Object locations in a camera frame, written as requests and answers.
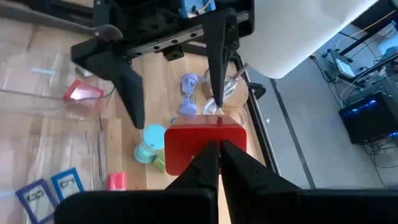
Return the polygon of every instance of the blue cap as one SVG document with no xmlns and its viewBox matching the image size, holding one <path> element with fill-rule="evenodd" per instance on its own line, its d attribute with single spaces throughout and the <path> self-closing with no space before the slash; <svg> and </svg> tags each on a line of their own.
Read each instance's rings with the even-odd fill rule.
<svg viewBox="0 0 398 224">
<path fill-rule="evenodd" d="M 164 133 L 166 129 L 160 124 L 152 124 L 148 126 L 142 134 L 144 143 L 153 148 L 153 150 L 160 150 L 164 148 Z"/>
<path fill-rule="evenodd" d="M 184 98 L 178 112 L 182 115 L 195 115 L 198 112 L 198 107 L 189 98 Z"/>
</svg>

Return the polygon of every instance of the pink eraser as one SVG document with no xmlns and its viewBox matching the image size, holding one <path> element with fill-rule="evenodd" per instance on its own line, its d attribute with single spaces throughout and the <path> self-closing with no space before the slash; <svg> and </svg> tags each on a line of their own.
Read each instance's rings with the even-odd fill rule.
<svg viewBox="0 0 398 224">
<path fill-rule="evenodd" d="M 124 172 L 108 175 L 108 190 L 126 190 L 126 174 Z"/>
</svg>

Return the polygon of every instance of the blue card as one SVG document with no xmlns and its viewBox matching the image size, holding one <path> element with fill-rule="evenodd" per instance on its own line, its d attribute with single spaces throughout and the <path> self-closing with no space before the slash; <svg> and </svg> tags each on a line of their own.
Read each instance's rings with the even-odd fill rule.
<svg viewBox="0 0 398 224">
<path fill-rule="evenodd" d="M 44 179 L 36 180 L 28 186 L 17 190 L 16 195 L 25 207 L 33 224 L 46 223 L 53 218 L 57 201 L 50 193 Z"/>
<path fill-rule="evenodd" d="M 81 184 L 76 168 L 66 170 L 51 177 L 51 181 L 60 202 L 75 193 L 84 191 L 83 184 Z"/>
</svg>

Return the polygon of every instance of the pink object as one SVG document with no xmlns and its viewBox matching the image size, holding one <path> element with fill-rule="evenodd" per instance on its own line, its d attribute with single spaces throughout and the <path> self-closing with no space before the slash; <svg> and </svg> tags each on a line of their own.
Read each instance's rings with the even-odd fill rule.
<svg viewBox="0 0 398 224">
<path fill-rule="evenodd" d="M 82 100 L 87 98 L 94 98 L 92 100 L 82 101 L 81 103 L 86 106 L 97 107 L 100 103 L 101 97 L 104 96 L 104 91 L 99 88 L 84 83 L 80 80 L 75 80 L 69 89 L 65 92 L 64 100 Z"/>
<path fill-rule="evenodd" d="M 123 172 L 108 175 L 107 190 L 126 190 L 126 174 Z"/>
</svg>

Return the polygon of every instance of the red box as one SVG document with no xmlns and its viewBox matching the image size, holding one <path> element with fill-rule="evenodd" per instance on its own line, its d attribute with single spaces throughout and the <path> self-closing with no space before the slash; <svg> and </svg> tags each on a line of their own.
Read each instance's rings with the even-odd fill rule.
<svg viewBox="0 0 398 224">
<path fill-rule="evenodd" d="M 246 152 L 246 130 L 227 115 L 180 116 L 165 133 L 165 163 L 170 175 L 180 175 L 208 141 L 230 140 Z"/>
</svg>

